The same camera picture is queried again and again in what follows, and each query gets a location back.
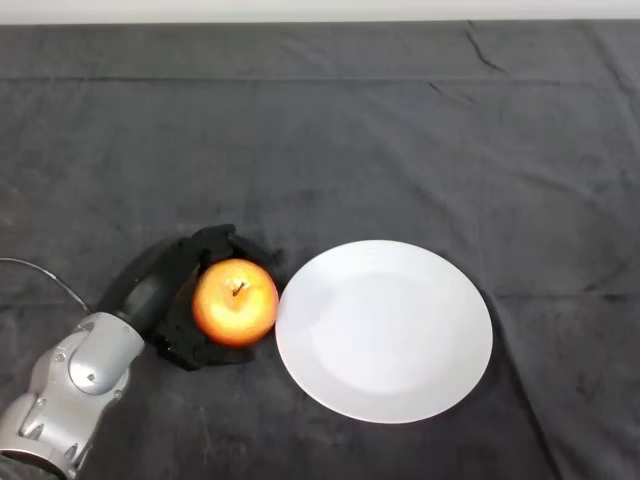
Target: cable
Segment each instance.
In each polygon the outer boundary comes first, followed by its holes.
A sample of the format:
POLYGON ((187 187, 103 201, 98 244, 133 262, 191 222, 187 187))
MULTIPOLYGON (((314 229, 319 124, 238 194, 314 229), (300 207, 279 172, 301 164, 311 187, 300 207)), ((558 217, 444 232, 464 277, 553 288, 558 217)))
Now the cable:
POLYGON ((37 270, 38 272, 43 273, 44 275, 49 277, 51 280, 56 282, 60 288, 62 288, 65 292, 69 294, 71 298, 73 298, 77 303, 79 303, 85 312, 93 313, 93 311, 87 306, 84 300, 82 300, 80 296, 76 294, 76 292, 71 290, 71 287, 69 285, 67 285, 65 282, 63 282, 60 278, 55 276, 52 272, 50 272, 46 268, 42 268, 41 266, 36 265, 35 263, 27 262, 26 260, 21 260, 19 258, 0 257, 0 262, 16 263, 18 265, 23 265, 25 267, 33 268, 34 270, 37 270))

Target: apple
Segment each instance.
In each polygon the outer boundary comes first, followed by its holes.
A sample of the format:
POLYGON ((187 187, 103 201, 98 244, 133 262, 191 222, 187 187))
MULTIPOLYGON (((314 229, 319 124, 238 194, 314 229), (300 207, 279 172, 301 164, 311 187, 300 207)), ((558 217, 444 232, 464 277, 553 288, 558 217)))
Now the apple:
POLYGON ((215 263, 200 277, 192 311, 211 340, 244 347, 260 340, 278 313, 278 290, 269 274, 247 260, 215 263))

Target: white wall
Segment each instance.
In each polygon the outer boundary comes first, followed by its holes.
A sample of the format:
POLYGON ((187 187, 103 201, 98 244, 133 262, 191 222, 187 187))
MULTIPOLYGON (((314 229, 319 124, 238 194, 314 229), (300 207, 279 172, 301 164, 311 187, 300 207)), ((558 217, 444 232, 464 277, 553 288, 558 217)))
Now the white wall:
POLYGON ((640 0, 0 0, 0 24, 640 18, 640 0))

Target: white plate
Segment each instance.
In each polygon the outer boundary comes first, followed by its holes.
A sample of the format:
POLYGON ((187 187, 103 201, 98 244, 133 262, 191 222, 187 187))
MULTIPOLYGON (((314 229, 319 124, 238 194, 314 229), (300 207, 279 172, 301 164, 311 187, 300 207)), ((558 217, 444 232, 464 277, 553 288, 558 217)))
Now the white plate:
POLYGON ((406 243, 329 250, 287 285, 276 339, 300 387, 343 415, 405 423, 478 383, 491 355, 487 307, 449 262, 406 243))

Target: dark gray fabric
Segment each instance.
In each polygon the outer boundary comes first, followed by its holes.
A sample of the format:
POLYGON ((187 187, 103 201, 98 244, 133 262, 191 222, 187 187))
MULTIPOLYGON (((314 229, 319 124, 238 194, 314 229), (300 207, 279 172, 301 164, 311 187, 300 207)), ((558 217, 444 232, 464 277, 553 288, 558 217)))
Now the dark gray fabric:
MULTIPOLYGON (((292 275, 340 243, 441 253, 493 298, 478 388, 412 425, 343 418, 251 365, 146 352, 86 476, 640 474, 640 24, 0 29, 0 255, 94 302, 167 234, 233 222, 292 275)), ((0 269, 0 403, 82 312, 0 269)))

